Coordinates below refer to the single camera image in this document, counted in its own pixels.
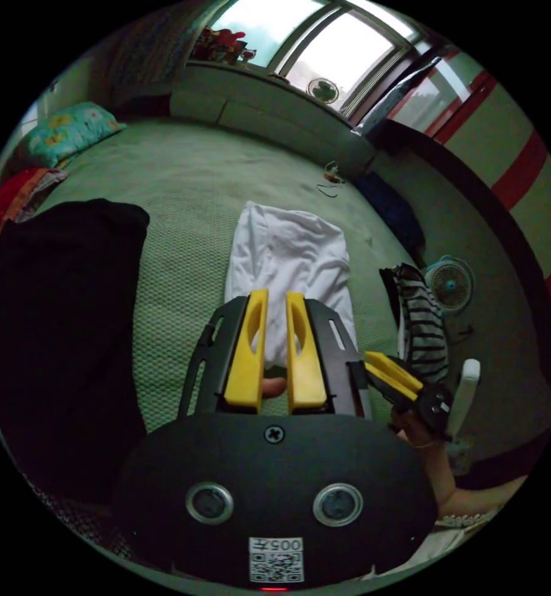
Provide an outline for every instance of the black and white striped clothing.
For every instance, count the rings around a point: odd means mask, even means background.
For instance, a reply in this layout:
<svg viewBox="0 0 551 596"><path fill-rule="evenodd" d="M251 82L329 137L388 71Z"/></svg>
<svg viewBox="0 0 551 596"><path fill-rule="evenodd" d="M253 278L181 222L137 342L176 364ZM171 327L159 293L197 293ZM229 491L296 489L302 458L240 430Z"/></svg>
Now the black and white striped clothing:
<svg viewBox="0 0 551 596"><path fill-rule="evenodd" d="M449 349L439 303L415 267L403 263L380 273L399 327L399 357L423 381L441 381L449 370Z"/></svg>

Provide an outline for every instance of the window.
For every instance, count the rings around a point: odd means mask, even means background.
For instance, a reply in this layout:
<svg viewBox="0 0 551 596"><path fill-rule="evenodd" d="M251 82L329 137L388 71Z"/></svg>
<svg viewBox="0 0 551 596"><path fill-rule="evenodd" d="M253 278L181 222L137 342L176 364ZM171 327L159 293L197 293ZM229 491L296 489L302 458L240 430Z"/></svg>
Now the window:
<svg viewBox="0 0 551 596"><path fill-rule="evenodd" d="M255 71L278 73L304 92L314 79L333 82L339 94L329 107L347 117L420 39L369 0L237 0L210 25L245 33Z"/></svg>
<svg viewBox="0 0 551 596"><path fill-rule="evenodd" d="M439 120L443 114L450 117L458 109L447 109L456 100L465 102L471 94L466 84L451 68L451 63L445 60L438 62L435 67L436 74L425 78L414 89L410 101L393 117L393 120L405 124L412 129L433 136L446 123Z"/></svg>
<svg viewBox="0 0 551 596"><path fill-rule="evenodd" d="M211 27L246 33L241 41L257 51L252 63L267 66L292 31L326 4L326 0L238 0Z"/></svg>
<svg viewBox="0 0 551 596"><path fill-rule="evenodd" d="M22 136L27 134L29 130L34 129L37 126L37 102L35 102L28 110L27 113L22 117L20 121L20 132Z"/></svg>
<svg viewBox="0 0 551 596"><path fill-rule="evenodd" d="M381 19L405 39L412 40L414 37L416 37L416 31L412 29L412 27L408 26L402 20L392 15L389 10L383 8L382 6L379 6L374 2L369 2L368 0L349 0L349 2L350 4L353 4L358 8L362 8L371 15Z"/></svg>
<svg viewBox="0 0 551 596"><path fill-rule="evenodd" d="M391 48L393 44L389 40L349 12L317 35L286 78L302 91L313 79L332 81L339 90L339 97L329 106L339 110L357 83Z"/></svg>

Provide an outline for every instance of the black cloth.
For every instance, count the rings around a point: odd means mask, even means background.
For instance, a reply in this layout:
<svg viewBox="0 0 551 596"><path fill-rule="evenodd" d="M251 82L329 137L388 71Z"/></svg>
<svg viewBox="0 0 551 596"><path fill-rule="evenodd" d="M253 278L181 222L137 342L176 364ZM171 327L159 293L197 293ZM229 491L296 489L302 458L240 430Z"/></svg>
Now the black cloth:
<svg viewBox="0 0 551 596"><path fill-rule="evenodd" d="M111 502L146 434L132 318L148 223L94 199L0 234L0 427L19 469L59 497Z"/></svg>

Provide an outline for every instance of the window sill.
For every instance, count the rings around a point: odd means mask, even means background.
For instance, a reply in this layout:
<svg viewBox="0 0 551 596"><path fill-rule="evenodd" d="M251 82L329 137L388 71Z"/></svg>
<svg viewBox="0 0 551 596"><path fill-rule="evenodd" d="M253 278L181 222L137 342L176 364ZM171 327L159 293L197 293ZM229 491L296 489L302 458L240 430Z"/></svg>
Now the window sill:
<svg viewBox="0 0 551 596"><path fill-rule="evenodd" d="M333 118L336 118L337 120L339 120L339 122L343 123L347 128L349 128L349 129L353 128L353 126L350 123L350 121L348 120L348 118L346 118L345 116L342 116L342 114L333 110L333 108L330 108L326 104L321 103L320 101L318 101L317 99L314 99L310 95L307 95L304 91L301 91L300 89L294 87L293 85L284 83L283 81L279 81L276 78L269 76L268 70L266 68L250 65L250 68L246 69L246 68L242 68L240 66L232 66L230 64L225 64L225 63L221 63L221 62L208 62L208 61L202 61L202 60L188 60L186 62L186 64L189 66L200 66L201 68L218 68L221 70L235 72L241 76L249 76L249 77L252 77L255 79L260 79L260 80L264 81L265 83L274 85L281 89L284 89L285 91L287 91L289 93L293 93L293 94L297 95L297 97L301 97L305 101L308 101L311 104L313 104L314 106L317 106L321 110L327 112L327 114L329 114Z"/></svg>
<svg viewBox="0 0 551 596"><path fill-rule="evenodd" d="M20 134L21 137L26 136L31 130L33 130L34 128L36 128L37 124L38 124L38 120L26 120L25 122L21 122L20 123Z"/></svg>

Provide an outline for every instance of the white handle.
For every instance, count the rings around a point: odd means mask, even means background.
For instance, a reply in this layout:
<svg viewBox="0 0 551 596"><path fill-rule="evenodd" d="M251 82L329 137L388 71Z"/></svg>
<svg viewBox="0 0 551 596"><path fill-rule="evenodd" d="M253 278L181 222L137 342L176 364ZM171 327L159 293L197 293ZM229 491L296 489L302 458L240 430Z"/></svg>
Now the white handle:
<svg viewBox="0 0 551 596"><path fill-rule="evenodd" d="M474 401L476 388L480 380L480 362L470 358L466 360L462 367L462 378L460 385L455 392L453 398L453 405L449 414L449 421L447 423L447 434L449 436L456 436L462 427L463 421L466 419L470 406Z"/></svg>

